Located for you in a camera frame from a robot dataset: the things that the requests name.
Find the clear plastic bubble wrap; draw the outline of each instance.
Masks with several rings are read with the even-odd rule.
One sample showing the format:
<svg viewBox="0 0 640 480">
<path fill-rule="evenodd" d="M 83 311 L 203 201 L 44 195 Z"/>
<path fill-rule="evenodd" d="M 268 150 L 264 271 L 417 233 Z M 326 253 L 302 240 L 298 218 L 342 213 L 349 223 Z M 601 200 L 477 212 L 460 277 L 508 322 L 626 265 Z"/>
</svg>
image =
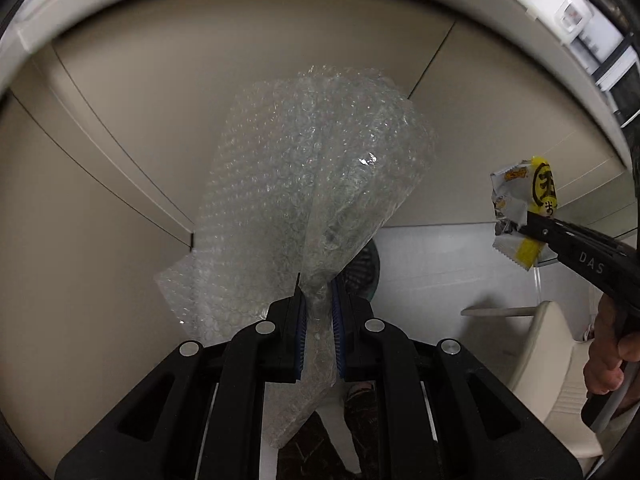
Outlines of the clear plastic bubble wrap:
<svg viewBox="0 0 640 480">
<path fill-rule="evenodd" d="M 311 69 L 237 95 L 194 250 L 157 281 L 188 335 L 208 346 L 263 319 L 302 272 L 305 367 L 296 384 L 267 385 L 271 446 L 286 444 L 335 382 L 327 282 L 411 193 L 433 149 L 424 117 L 374 71 Z"/>
</svg>

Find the torn candy wrapper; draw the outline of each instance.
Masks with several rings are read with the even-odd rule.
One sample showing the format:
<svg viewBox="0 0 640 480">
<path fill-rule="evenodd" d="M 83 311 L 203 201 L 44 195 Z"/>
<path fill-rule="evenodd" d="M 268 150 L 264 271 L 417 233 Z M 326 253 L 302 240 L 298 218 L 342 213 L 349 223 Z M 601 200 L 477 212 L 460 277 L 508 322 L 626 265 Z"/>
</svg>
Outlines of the torn candy wrapper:
<svg viewBox="0 0 640 480">
<path fill-rule="evenodd" d="M 545 244 L 520 234 L 527 212 L 553 216 L 558 207 L 556 187 L 548 162 L 535 156 L 491 174 L 495 209 L 494 248 L 529 270 Z"/>
</svg>

